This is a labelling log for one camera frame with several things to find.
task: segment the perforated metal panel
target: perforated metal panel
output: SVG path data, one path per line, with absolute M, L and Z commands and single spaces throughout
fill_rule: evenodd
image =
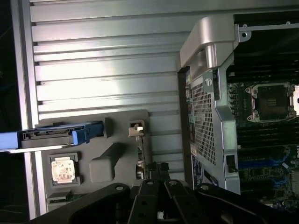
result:
M 211 94 L 203 91 L 203 84 L 192 89 L 195 115 L 197 153 L 216 165 Z

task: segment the screw hole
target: screw hole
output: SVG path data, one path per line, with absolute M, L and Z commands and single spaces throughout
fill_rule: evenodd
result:
M 194 212 L 194 213 L 191 214 L 191 217 L 192 217 L 192 218 L 198 218 L 199 215 L 198 215 L 197 213 Z
M 139 213 L 139 217 L 140 218 L 145 218 L 145 214 L 144 213 Z

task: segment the gray foam insert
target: gray foam insert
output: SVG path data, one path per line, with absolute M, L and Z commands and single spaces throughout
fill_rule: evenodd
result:
M 136 179 L 135 166 L 138 161 L 137 143 L 135 138 L 128 137 L 129 121 L 144 120 L 145 122 L 145 136 L 144 149 L 150 150 L 150 133 L 149 133 L 149 114 L 146 110 L 115 112 L 105 114 L 93 114 L 83 116 L 73 116 L 66 118 L 45 119 L 40 122 L 42 124 L 49 123 L 82 123 L 88 121 L 104 120 L 110 118 L 113 133 L 111 137 L 98 137 L 91 139 L 90 143 L 83 144 L 76 147 L 63 148 L 58 150 L 42 151 L 43 160 L 43 175 L 45 181 L 46 196 L 49 197 L 53 193 L 71 190 L 75 194 L 85 194 L 94 192 L 102 187 L 105 187 L 114 182 L 121 182 L 131 186 Z M 125 145 L 122 157 L 118 160 L 115 166 L 115 178 L 111 182 L 105 183 L 92 183 L 89 174 L 89 162 L 101 156 L 114 142 L 120 142 Z M 51 165 L 49 157 L 51 154 L 65 154 L 65 153 L 79 153 L 78 169 L 82 176 L 82 184 L 80 186 L 66 187 L 66 188 L 53 188 Z

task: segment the circuit board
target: circuit board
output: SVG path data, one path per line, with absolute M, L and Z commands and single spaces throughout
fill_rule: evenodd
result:
M 299 208 L 298 61 L 236 60 L 227 70 L 236 120 L 241 195 L 278 210 Z

